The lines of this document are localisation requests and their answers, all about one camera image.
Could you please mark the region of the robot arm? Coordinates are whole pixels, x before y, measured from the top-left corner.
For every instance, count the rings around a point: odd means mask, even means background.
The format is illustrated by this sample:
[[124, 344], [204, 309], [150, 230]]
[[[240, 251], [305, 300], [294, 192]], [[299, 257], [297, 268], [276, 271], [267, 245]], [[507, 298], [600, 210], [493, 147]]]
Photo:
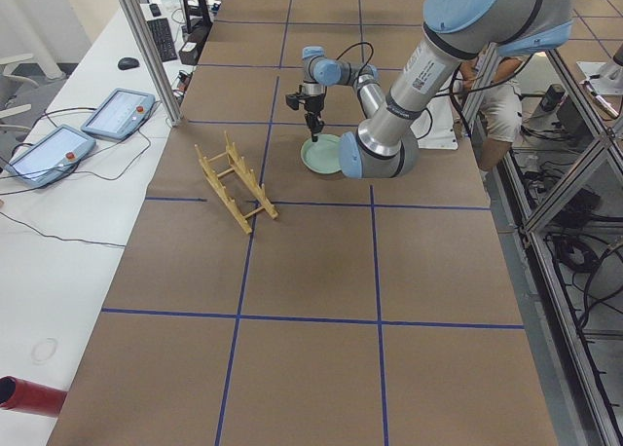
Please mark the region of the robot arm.
[[402, 74], [383, 92], [371, 70], [302, 51], [303, 95], [351, 86], [365, 120], [339, 141], [339, 165], [350, 178], [392, 178], [409, 172], [418, 143], [411, 126], [458, 66], [489, 44], [500, 56], [555, 49], [569, 38], [573, 0], [424, 0], [423, 38]]

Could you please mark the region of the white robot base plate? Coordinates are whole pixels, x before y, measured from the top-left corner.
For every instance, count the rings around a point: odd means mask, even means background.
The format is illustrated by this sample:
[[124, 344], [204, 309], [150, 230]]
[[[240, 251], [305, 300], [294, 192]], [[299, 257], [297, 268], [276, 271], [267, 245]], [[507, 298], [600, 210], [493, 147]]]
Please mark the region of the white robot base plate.
[[412, 129], [421, 149], [458, 148], [452, 105], [447, 97], [433, 98]]

